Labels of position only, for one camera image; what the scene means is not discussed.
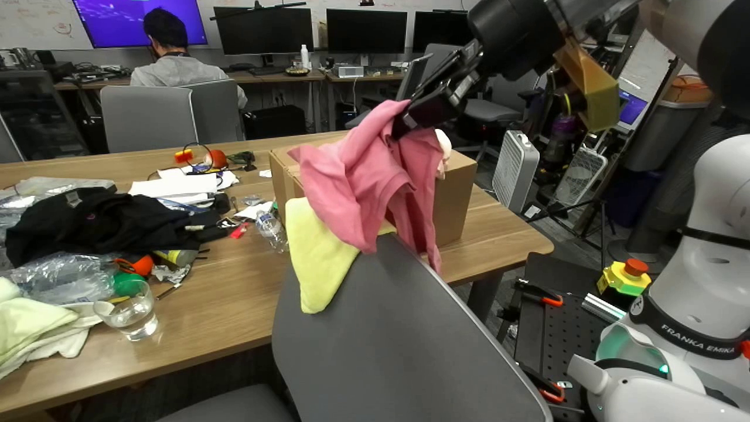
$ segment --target wooden table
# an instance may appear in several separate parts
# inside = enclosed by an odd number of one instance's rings
[[[225,152],[253,149],[267,169],[267,149],[304,141],[339,139],[339,132],[286,136],[274,141],[220,142]],[[25,165],[2,165],[0,186],[19,179],[110,179],[118,190],[155,169],[171,166],[172,149],[65,156]],[[240,186],[230,190],[238,201],[249,194],[271,199],[271,183],[258,170],[237,174]],[[107,388],[159,377],[210,358],[230,357],[270,343],[283,258],[270,254],[265,240],[249,231],[244,240],[209,243],[209,261],[195,265],[182,288],[159,306],[163,336],[159,343],[128,345],[118,333],[95,325],[77,358],[25,364],[0,380],[0,420],[80,400]],[[551,254],[552,243],[524,226],[490,194],[474,188],[464,240],[442,248],[448,284],[475,281],[522,265],[527,254]]]

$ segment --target white robot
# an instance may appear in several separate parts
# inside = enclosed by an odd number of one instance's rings
[[[456,115],[492,72],[549,63],[617,0],[482,0],[475,39],[429,77],[393,133]],[[639,22],[750,122],[750,0],[639,0]],[[684,240],[631,316],[601,333],[598,364],[574,357],[598,420],[750,420],[750,133],[695,165]]]

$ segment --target blue screen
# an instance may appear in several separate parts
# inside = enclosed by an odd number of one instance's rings
[[[157,8],[175,13],[188,29],[188,45],[206,45],[197,0],[74,0],[93,46],[148,46],[143,17]]]

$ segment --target computer monitor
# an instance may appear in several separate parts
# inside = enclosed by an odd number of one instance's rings
[[[150,39],[143,32],[143,17],[157,8],[182,18],[188,29],[188,45],[206,45],[206,30],[197,9],[197,0],[74,0],[80,22],[84,24],[95,50],[150,46]]]
[[[213,8],[225,54],[299,52],[311,46],[309,9]]]
[[[474,38],[467,12],[416,12],[413,52],[423,52],[429,42],[467,45]]]
[[[325,9],[327,52],[399,54],[404,39],[404,12]]]

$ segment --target cardboard box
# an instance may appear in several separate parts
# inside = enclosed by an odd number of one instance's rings
[[[270,169],[274,174],[274,194],[278,201],[280,223],[286,221],[283,203],[291,197],[304,197],[299,183],[299,165],[288,154],[297,146],[276,147],[270,152]],[[452,152],[448,159],[448,174],[435,181],[433,221],[438,231],[438,247],[461,240],[464,221],[469,210],[469,197],[474,188],[475,162],[467,154]]]

